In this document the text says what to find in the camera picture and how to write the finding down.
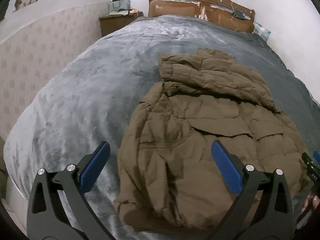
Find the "jacket pocket flap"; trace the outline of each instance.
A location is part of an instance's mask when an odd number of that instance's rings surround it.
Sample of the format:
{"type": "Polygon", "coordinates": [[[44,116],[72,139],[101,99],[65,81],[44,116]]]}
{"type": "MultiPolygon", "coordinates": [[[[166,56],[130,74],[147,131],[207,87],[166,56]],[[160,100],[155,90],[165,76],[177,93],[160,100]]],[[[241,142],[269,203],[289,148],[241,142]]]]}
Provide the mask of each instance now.
{"type": "Polygon", "coordinates": [[[204,132],[233,137],[236,135],[246,134],[253,137],[248,126],[241,118],[224,118],[224,119],[188,119],[190,125],[204,132]]]}

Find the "brown jacket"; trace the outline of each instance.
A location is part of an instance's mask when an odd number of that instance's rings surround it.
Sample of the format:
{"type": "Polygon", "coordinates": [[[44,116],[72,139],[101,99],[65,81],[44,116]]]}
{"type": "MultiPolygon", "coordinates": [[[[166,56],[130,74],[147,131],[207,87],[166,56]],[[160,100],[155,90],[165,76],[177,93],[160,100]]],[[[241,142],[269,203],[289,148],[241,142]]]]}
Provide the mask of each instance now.
{"type": "Polygon", "coordinates": [[[136,231],[214,228],[232,205],[211,156],[219,139],[244,164],[301,187],[305,145],[264,80],[217,50],[159,58],[163,82],[135,109],[118,153],[121,220],[136,231]]]}

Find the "gray bedspread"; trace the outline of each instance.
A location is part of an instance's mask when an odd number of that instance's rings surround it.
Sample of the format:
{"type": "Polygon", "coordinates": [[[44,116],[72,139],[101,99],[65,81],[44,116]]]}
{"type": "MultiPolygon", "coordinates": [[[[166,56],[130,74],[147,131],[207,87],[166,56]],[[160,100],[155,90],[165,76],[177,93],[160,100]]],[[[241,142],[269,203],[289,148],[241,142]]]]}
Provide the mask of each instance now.
{"type": "MultiPolygon", "coordinates": [[[[19,117],[5,143],[4,158],[25,198],[39,168],[62,170],[106,140],[111,157],[94,189],[85,195],[106,228],[119,240],[192,239],[134,233],[121,224],[112,202],[119,188],[116,153],[134,108],[160,80],[158,55],[195,54],[198,47],[222,50],[258,71],[276,105],[298,127],[308,150],[319,149],[319,107],[259,36],[188,17],[142,17],[90,46],[52,78],[19,117]]],[[[70,207],[65,207],[76,225],[70,207]]],[[[197,238],[204,239],[205,234],[197,238]]]]}

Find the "wooden headboard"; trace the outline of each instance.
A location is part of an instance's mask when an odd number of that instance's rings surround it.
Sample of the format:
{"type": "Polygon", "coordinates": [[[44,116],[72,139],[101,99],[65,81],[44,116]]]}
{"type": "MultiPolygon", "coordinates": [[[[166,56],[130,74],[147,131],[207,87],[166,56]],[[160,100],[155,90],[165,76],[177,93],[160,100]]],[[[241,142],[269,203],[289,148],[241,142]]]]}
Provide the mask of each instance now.
{"type": "Polygon", "coordinates": [[[174,14],[199,17],[237,32],[252,33],[255,11],[231,0],[149,0],[149,17],[174,14]],[[245,19],[234,17],[234,12],[245,14],[245,19]]]}

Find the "silver screw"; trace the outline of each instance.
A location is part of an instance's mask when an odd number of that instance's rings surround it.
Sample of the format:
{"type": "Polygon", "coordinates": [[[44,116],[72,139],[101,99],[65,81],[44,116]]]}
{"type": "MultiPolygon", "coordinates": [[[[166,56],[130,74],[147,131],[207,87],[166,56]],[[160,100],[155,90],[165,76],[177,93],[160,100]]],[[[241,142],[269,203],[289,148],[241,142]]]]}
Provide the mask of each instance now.
{"type": "Polygon", "coordinates": [[[41,168],[41,169],[39,169],[38,174],[42,175],[42,174],[44,174],[44,172],[45,172],[45,169],[41,168]]]}
{"type": "Polygon", "coordinates": [[[70,165],[67,167],[67,170],[68,170],[68,171],[74,171],[74,170],[75,170],[75,168],[76,168],[76,166],[75,166],[75,165],[70,164],[70,165]]]}
{"type": "Polygon", "coordinates": [[[276,173],[277,173],[278,175],[283,175],[283,171],[282,171],[281,169],[276,169],[276,173]]]}
{"type": "Polygon", "coordinates": [[[245,168],[247,171],[254,171],[254,167],[251,164],[248,164],[245,168]]]}

